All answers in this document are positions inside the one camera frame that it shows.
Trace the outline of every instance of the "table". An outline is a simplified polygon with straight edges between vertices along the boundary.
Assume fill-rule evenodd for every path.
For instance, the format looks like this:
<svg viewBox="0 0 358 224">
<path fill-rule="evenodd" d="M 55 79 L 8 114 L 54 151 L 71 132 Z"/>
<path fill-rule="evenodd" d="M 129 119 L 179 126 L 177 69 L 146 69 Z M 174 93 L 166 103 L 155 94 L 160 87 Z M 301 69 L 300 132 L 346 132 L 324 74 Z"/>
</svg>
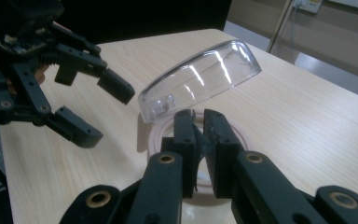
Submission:
<svg viewBox="0 0 358 224">
<path fill-rule="evenodd" d="M 232 38 L 201 30 L 102 44 L 109 67 L 136 91 L 127 105 L 99 88 L 94 77 L 78 75 L 72 87 L 55 83 L 57 67 L 51 66 L 42 89 L 53 110 L 66 105 L 104 137 L 84 149 L 48 127 L 1 126 L 15 223 L 59 223 L 83 190 L 100 184 L 124 189 L 139 180 L 147 161 L 136 147 L 138 94 L 172 66 Z M 320 186 L 338 185 L 358 193 L 358 95 L 249 47 L 263 71 L 194 107 L 236 120 L 253 149 L 269 156 L 298 189 L 314 195 Z M 202 215 L 209 216 L 204 223 L 235 222 L 229 203 L 221 203 L 184 207 L 183 223 L 200 223 L 194 218 Z"/>
</svg>

